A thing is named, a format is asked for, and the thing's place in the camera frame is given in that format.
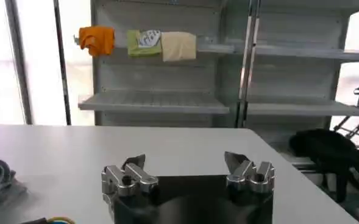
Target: black bag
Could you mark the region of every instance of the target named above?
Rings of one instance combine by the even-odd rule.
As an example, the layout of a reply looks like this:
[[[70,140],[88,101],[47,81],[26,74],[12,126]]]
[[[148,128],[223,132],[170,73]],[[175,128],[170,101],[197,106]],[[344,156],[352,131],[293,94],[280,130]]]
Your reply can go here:
[[[346,199],[347,182],[359,190],[351,171],[359,173],[359,151],[343,135],[325,129],[300,131],[290,139],[290,147],[297,156],[309,157],[323,173],[336,175],[336,202]]]

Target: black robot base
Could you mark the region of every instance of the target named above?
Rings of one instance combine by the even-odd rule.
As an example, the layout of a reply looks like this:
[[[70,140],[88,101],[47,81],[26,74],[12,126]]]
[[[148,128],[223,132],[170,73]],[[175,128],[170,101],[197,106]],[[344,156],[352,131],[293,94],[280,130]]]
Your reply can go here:
[[[116,224],[271,224],[274,168],[263,162],[256,170],[246,157],[239,162],[228,164],[230,175],[178,177],[150,176],[144,162],[107,166],[104,200]]]

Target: shelf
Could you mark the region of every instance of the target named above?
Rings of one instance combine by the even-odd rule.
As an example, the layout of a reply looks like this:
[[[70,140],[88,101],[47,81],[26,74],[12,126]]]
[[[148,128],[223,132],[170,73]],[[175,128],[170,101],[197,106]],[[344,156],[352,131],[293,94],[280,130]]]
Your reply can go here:
[[[213,96],[203,93],[152,91],[109,91],[98,93],[79,104],[81,110],[115,112],[161,112],[227,114],[229,109]]]
[[[305,9],[345,10],[348,12],[359,11],[359,1],[357,0],[264,0],[262,5],[266,7],[301,7]]]
[[[333,59],[341,61],[359,61],[359,51],[343,51],[337,49],[313,49],[313,48],[290,48],[279,46],[259,45],[256,49],[257,55],[308,57]]]
[[[79,45],[79,39],[74,36],[74,42]],[[116,43],[115,48],[127,49],[127,46],[124,44]],[[211,54],[242,54],[243,49],[240,47],[235,47],[231,44],[206,44],[200,43],[197,44],[197,52],[200,53],[211,53]]]
[[[250,96],[251,115],[359,116],[359,109],[325,99]]]
[[[117,0],[118,2],[133,2],[142,4],[178,5],[185,7],[219,8],[223,0]]]

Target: towel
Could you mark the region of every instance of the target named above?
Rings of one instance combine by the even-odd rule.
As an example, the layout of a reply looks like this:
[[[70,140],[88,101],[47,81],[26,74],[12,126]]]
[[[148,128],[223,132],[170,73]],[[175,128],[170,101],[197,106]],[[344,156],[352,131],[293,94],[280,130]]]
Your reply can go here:
[[[139,30],[128,30],[128,55],[142,57],[160,54],[162,52],[160,35],[158,30],[147,30],[142,33]]]
[[[109,55],[114,48],[114,29],[104,26],[91,26],[79,29],[80,48],[88,48],[88,53],[97,57]]]
[[[163,61],[196,58],[197,37],[186,32],[162,32]]]

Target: metal rack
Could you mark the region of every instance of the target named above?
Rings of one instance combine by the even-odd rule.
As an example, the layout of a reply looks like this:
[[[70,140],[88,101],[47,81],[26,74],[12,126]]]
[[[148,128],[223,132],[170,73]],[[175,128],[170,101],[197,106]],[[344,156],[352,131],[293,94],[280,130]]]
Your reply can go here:
[[[245,127],[291,160],[295,132],[359,116],[359,108],[335,102],[341,64],[359,61],[359,51],[344,50],[359,2],[264,0],[260,11]]]
[[[94,95],[79,108],[98,125],[234,127],[249,2],[92,0],[92,25],[115,29],[115,49],[94,59]],[[129,58],[129,29],[193,33],[197,60]]]

